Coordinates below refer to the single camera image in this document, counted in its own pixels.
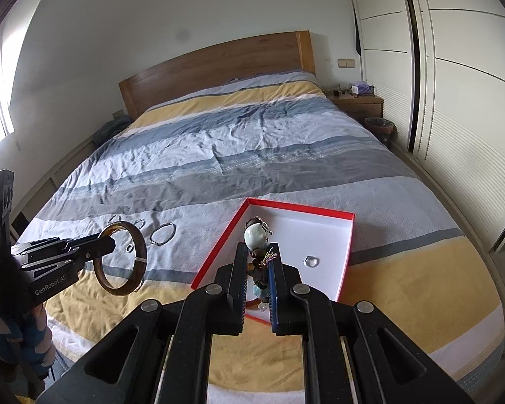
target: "trash bin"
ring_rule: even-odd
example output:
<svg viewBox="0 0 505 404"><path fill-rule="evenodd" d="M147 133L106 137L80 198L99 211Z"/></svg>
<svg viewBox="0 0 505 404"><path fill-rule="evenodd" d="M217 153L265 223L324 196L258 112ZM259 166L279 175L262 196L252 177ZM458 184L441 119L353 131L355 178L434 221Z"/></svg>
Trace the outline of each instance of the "trash bin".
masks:
<svg viewBox="0 0 505 404"><path fill-rule="evenodd" d="M393 122L385 118L367 117L365 118L365 129L372 132L372 135L385 147L391 147L391 134L395 129Z"/></svg>

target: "bedside table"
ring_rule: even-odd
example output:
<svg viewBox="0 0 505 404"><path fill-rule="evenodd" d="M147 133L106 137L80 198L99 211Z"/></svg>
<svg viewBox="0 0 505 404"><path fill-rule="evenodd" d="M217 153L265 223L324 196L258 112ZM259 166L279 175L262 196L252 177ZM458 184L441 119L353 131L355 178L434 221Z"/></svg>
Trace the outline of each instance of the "bedside table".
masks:
<svg viewBox="0 0 505 404"><path fill-rule="evenodd" d="M334 97L332 93L327 93L326 97L332 101L341 111L346 112L361 124L367 117L383 116L383 98L378 96L359 96L344 93Z"/></svg>

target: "sliding door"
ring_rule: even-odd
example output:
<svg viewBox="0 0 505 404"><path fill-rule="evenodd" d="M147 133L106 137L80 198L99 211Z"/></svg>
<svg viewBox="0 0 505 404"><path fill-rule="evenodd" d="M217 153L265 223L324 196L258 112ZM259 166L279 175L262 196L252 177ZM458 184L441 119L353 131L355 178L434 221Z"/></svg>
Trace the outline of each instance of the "sliding door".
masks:
<svg viewBox="0 0 505 404"><path fill-rule="evenodd" d="M409 144L414 65L406 0L353 0L364 78L383 98L383 116L396 126L395 144Z"/></svg>
<svg viewBox="0 0 505 404"><path fill-rule="evenodd" d="M498 0L415 0L424 101L414 155L485 247L505 229L505 9Z"/></svg>

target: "brown bangle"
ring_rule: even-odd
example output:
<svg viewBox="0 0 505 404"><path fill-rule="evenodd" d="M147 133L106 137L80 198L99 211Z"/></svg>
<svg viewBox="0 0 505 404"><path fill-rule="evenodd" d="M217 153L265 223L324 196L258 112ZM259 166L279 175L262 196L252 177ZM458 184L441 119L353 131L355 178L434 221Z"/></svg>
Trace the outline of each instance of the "brown bangle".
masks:
<svg viewBox="0 0 505 404"><path fill-rule="evenodd" d="M245 301L245 308L248 310L253 309L261 302L260 298L253 299L252 301Z"/></svg>
<svg viewBox="0 0 505 404"><path fill-rule="evenodd" d="M125 296L131 293L133 290L135 290L142 282L142 278L144 276L144 273L146 272L146 265L147 265L146 241L144 241L144 237L140 232L140 230L132 223L123 220L111 223L101 231L101 233L99 234L99 238L111 236L115 232L124 229L129 231L129 234L133 239L136 255L135 265L133 266L131 275L129 276L129 279L125 282L125 284L121 287L112 286L109 283L108 279L106 279L105 272L103 271L103 258L97 257L94 259L94 272L97 280L106 291L115 296Z"/></svg>

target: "bed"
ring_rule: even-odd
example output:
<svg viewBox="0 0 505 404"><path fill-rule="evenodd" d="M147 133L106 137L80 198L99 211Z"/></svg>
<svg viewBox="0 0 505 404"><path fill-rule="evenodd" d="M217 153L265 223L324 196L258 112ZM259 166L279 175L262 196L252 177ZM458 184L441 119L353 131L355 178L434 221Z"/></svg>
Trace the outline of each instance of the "bed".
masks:
<svg viewBox="0 0 505 404"><path fill-rule="evenodd" d="M20 241L98 233L118 218L145 237L168 221L176 233L163 247L147 242L134 293L109 295L88 263L46 303L67 359L144 299L186 297L244 199L258 197L356 213L341 300L372 301L471 394L494 370L504 318L485 264L415 174L324 97L308 32L197 50L120 89L135 121L71 174ZM133 255L126 236L116 241L103 264L119 284ZM208 402L303 402L300 339L246 318L241 336L214 336L209 380Z"/></svg>

